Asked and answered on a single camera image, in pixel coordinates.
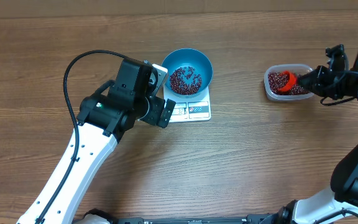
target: red scoop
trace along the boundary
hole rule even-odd
[[[283,86],[282,88],[279,88],[278,91],[281,92],[290,91],[291,88],[296,84],[296,75],[289,71],[284,71],[280,75],[289,75],[290,79],[288,80],[287,84],[285,84],[285,86]]]

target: wooden table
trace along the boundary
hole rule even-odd
[[[272,103],[262,80],[272,65],[325,64],[324,48],[339,43],[352,65],[358,11],[0,20],[0,223],[28,209],[60,160],[72,132],[63,73],[93,49],[155,63],[175,49],[204,52],[214,67],[212,119],[167,129],[135,124],[76,217],[94,207],[117,217],[244,216],[312,196],[358,143],[358,102]],[[118,68],[109,55],[74,66],[68,91],[76,114]]]

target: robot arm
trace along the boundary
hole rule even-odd
[[[330,57],[329,68],[318,66],[301,77],[298,84],[322,96],[323,100],[327,97],[337,100],[343,96],[358,99],[358,56],[354,67],[347,71],[343,45],[326,49],[326,55]],[[336,166],[331,186],[283,207],[275,223],[326,224],[349,215],[358,215],[358,145]]]
[[[84,53],[74,59],[68,70],[85,55],[105,52],[96,50]],[[124,57],[116,81],[106,82],[82,101],[77,116],[79,141],[76,141],[74,130],[63,157],[44,189],[17,224],[71,223],[94,175],[125,131],[133,127],[135,120],[167,127],[175,102],[165,102],[155,96],[167,72],[159,65]],[[102,95],[107,88],[108,95]],[[76,142],[79,150],[73,158]],[[59,188],[71,161],[74,161],[74,165]]]

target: plastic container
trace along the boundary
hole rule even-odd
[[[286,64],[286,65],[274,65],[271,66],[266,72],[265,72],[265,90],[267,98],[272,101],[293,101],[293,100],[304,100],[307,98],[312,97],[313,93],[307,93],[302,95],[277,95],[270,89],[269,80],[268,80],[268,74],[270,72],[284,72],[285,70],[288,70],[290,72],[304,75],[306,73],[309,73],[313,71],[313,69],[307,65],[303,64]]]
[[[165,86],[168,90],[172,92],[177,97],[182,98],[192,98],[198,96],[203,92],[209,84],[212,82],[213,77],[213,68],[212,63],[209,61],[208,57],[205,54],[201,53],[195,49],[179,49],[172,53],[170,53],[162,62],[162,67],[168,69],[168,74],[171,75],[176,69],[180,67],[188,67],[191,66],[196,69],[196,73],[201,75],[203,83],[201,84],[201,88],[198,90],[197,93],[192,95],[181,95],[175,93],[171,89],[170,79],[168,77],[167,81],[165,82]]]

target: clear plastic container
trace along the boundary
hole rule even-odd
[[[313,69],[307,65],[303,64],[286,64],[286,65],[274,65],[271,66],[266,72],[265,72],[265,90],[267,98],[272,101],[293,101],[293,100],[304,100],[307,98],[312,97],[313,93],[307,93],[302,95],[277,95],[270,89],[269,80],[268,80],[268,74],[270,72],[284,72],[285,70],[288,70],[293,73],[297,73],[299,75],[304,75],[306,73],[309,73],[313,71]]]

